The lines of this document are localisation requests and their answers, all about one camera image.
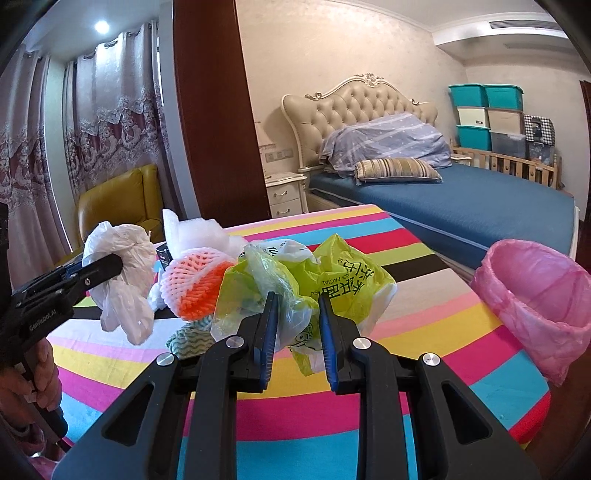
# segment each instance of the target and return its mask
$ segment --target nightstand drawer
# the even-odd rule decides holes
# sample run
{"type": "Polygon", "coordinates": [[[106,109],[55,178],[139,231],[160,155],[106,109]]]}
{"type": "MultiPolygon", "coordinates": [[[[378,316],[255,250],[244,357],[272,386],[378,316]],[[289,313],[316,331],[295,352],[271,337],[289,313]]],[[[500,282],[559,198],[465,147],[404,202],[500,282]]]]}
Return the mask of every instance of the nightstand drawer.
{"type": "Polygon", "coordinates": [[[271,216],[273,218],[289,217],[291,215],[301,214],[300,199],[295,199],[290,202],[276,203],[271,205],[271,216]]]}
{"type": "Polygon", "coordinates": [[[276,187],[267,187],[267,195],[269,197],[269,205],[277,203],[285,203],[291,200],[300,198],[300,188],[298,182],[284,183],[276,187]]]}

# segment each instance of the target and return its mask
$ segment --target gray duvet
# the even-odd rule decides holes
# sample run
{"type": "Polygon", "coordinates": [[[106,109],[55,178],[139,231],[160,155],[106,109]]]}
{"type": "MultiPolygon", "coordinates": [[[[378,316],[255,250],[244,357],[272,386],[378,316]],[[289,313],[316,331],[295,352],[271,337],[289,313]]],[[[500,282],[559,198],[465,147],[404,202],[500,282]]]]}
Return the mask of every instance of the gray duvet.
{"type": "Polygon", "coordinates": [[[333,132],[322,144],[320,159],[347,177],[357,162],[370,158],[419,158],[443,168],[452,164],[451,154],[445,137],[435,127],[411,113],[395,113],[333,132]]]}

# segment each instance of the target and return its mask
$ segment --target wooden door frame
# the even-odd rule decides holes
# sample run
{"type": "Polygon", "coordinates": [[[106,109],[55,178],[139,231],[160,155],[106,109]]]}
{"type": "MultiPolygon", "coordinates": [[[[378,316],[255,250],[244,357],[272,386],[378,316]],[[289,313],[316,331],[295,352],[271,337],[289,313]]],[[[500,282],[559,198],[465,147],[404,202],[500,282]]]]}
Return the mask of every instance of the wooden door frame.
{"type": "MultiPolygon", "coordinates": [[[[581,90],[583,91],[583,101],[585,111],[587,112],[587,128],[589,129],[589,151],[591,153],[591,83],[581,80],[581,90]]],[[[587,210],[585,212],[585,227],[591,228],[591,155],[589,158],[589,193],[587,195],[587,210]]]]}
{"type": "Polygon", "coordinates": [[[234,0],[174,0],[178,109],[199,210],[223,227],[271,218],[234,0]]]}

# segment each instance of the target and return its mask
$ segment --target ceiling light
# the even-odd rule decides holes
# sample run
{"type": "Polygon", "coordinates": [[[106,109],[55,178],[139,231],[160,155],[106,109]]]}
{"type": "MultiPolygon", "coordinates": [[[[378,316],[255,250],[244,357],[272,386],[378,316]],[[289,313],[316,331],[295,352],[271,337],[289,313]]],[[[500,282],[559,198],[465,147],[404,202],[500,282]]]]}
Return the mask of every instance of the ceiling light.
{"type": "Polygon", "coordinates": [[[105,35],[109,32],[109,24],[104,20],[95,23],[95,30],[101,35],[105,35]]]}

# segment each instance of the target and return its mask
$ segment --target wooden rail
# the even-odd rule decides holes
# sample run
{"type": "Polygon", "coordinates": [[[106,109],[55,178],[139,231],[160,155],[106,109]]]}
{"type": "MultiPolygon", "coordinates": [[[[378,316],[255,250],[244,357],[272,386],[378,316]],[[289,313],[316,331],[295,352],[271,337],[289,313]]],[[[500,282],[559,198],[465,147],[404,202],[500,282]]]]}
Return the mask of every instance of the wooden rail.
{"type": "Polygon", "coordinates": [[[558,188],[560,184],[560,161],[555,156],[554,165],[545,165],[534,160],[510,157],[475,148],[452,147],[454,154],[469,157],[467,164],[471,167],[486,168],[514,177],[540,183],[545,187],[558,188]]]}

